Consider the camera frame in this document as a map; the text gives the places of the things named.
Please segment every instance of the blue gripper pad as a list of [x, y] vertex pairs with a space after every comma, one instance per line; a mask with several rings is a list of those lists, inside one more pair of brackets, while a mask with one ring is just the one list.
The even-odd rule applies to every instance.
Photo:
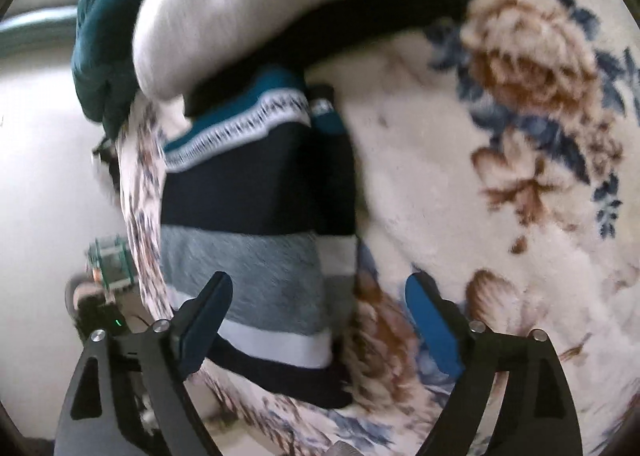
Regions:
[[[433, 299], [443, 301], [436, 292], [430, 292]], [[438, 369], [452, 378], [458, 378], [465, 370], [458, 351], [458, 340], [438, 311], [442, 307], [436, 307], [415, 274], [406, 280], [404, 299]]]

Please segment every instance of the white floor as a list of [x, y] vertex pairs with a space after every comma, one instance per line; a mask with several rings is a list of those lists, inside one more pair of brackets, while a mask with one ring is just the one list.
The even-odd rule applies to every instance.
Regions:
[[[91, 240], [124, 232], [93, 178], [102, 129], [82, 115], [70, 54], [0, 60], [0, 400], [25, 436], [43, 438], [55, 435], [82, 349], [65, 283]], [[216, 441], [227, 455], [274, 451], [241, 427]]]

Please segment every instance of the bed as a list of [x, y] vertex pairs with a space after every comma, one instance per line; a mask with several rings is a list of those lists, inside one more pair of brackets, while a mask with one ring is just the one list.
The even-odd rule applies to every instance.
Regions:
[[[338, 440], [366, 456], [417, 451], [455, 382], [403, 302], [416, 268], [493, 330], [549, 333], [585, 454], [599, 454], [638, 406], [640, 32], [622, 0], [505, 2], [532, 25], [555, 18], [537, 45], [558, 61], [556, 76], [536, 77], [516, 38], [504, 59], [496, 43], [510, 29], [492, 28], [482, 7], [462, 29], [439, 22], [306, 74], [336, 89], [358, 159], [357, 306], [343, 355], [355, 404], [319, 409], [209, 361], [195, 376], [283, 452], [321, 454]], [[527, 112], [532, 99], [548, 112]], [[585, 100], [593, 113], [582, 114]], [[161, 146], [185, 125], [180, 101], [139, 96], [118, 139], [122, 209], [155, 319], [172, 315], [159, 266]], [[472, 454], [488, 443], [504, 383]]]

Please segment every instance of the screw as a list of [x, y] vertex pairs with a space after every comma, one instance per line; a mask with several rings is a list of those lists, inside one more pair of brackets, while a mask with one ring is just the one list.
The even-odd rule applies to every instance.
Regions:
[[153, 323], [152, 328], [156, 333], [162, 333], [163, 331], [167, 331], [171, 323], [167, 319], [160, 319]]
[[549, 338], [549, 335], [544, 330], [539, 329], [531, 330], [530, 335], [538, 342], [544, 342]]
[[91, 334], [90, 339], [93, 342], [100, 342], [106, 336], [107, 336], [107, 332], [105, 330], [96, 330]]
[[471, 321], [469, 323], [469, 329], [473, 333], [484, 333], [484, 330], [486, 330], [486, 326], [482, 321]]

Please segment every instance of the gray stripe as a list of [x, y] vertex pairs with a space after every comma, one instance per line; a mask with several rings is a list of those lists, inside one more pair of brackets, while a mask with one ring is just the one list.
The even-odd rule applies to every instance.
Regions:
[[164, 280], [180, 292], [198, 295], [217, 270], [231, 276], [232, 321], [301, 335], [330, 327], [311, 233], [248, 236], [163, 225], [161, 248]]

